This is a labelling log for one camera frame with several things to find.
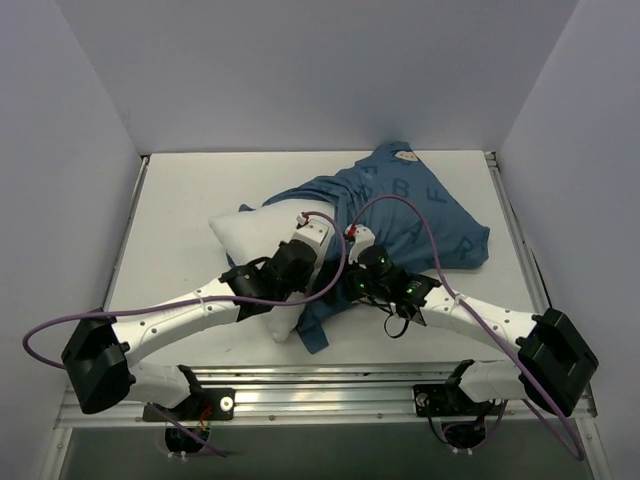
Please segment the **white pillow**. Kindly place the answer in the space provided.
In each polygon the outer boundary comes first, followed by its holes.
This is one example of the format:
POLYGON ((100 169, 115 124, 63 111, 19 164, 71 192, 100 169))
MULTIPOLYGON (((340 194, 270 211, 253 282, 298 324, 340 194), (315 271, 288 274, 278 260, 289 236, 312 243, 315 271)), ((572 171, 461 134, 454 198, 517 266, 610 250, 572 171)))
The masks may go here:
MULTIPOLYGON (((335 207, 318 200, 290 199, 252 211, 216 215, 209 226, 235 265, 260 257, 272 257, 281 241, 289 241, 301 212, 319 211, 334 217, 335 207)), ((296 328, 304 305, 274 307, 259 315, 276 343, 282 343, 296 328)))

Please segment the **blue cartoon print pillowcase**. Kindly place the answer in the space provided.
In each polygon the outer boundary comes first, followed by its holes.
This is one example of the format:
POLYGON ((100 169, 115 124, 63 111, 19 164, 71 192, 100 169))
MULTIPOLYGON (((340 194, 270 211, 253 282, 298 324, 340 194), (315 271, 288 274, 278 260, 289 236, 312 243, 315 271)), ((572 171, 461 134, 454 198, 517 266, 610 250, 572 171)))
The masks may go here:
POLYGON ((391 260, 412 273, 472 270, 489 258, 489 227, 462 207, 406 142, 383 144, 352 167, 277 193, 261 207, 290 199, 331 203, 341 228, 352 222, 368 227, 391 260))

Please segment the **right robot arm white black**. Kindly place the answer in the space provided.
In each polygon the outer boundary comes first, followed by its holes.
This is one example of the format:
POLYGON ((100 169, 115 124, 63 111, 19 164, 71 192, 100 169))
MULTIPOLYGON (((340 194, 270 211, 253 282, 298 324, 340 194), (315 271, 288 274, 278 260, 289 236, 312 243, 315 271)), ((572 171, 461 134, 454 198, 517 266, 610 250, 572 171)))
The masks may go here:
POLYGON ((357 248, 345 272, 346 295, 371 300, 408 322, 452 331, 508 355, 464 360, 444 388, 455 412, 490 400, 528 399, 550 414, 570 416, 599 361, 573 322, 552 307, 510 310, 457 292, 394 264, 381 245, 357 248))

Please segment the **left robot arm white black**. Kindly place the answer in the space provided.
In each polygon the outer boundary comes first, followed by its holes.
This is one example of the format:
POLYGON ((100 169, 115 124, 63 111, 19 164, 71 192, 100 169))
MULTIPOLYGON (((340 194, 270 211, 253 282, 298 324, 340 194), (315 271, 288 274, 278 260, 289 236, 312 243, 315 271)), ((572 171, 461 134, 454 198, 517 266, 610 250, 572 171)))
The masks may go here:
POLYGON ((85 414, 123 400, 155 403, 194 417, 202 389, 185 365, 147 362, 154 352, 204 330, 300 305, 330 243, 292 239, 172 301, 141 310, 91 312, 79 320, 61 360, 85 414))

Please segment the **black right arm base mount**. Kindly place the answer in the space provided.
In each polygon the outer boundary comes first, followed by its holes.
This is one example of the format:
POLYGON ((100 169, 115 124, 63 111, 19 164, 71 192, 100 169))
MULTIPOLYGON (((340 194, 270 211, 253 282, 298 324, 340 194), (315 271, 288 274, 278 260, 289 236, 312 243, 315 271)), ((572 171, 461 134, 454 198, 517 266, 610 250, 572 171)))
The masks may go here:
POLYGON ((416 384, 412 387, 414 410, 417 417, 462 416, 466 404, 453 387, 445 384, 416 384))

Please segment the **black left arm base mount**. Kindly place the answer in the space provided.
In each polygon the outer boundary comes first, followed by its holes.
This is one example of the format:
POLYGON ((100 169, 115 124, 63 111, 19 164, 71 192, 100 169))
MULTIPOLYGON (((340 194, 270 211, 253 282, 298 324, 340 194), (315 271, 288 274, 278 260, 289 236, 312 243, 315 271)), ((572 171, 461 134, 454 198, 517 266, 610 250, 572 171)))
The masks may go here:
POLYGON ((179 422, 230 421, 234 417, 234 409, 235 390, 213 388, 191 393, 173 408, 155 403, 145 406, 142 419, 145 422, 161 422, 164 415, 168 415, 179 422))

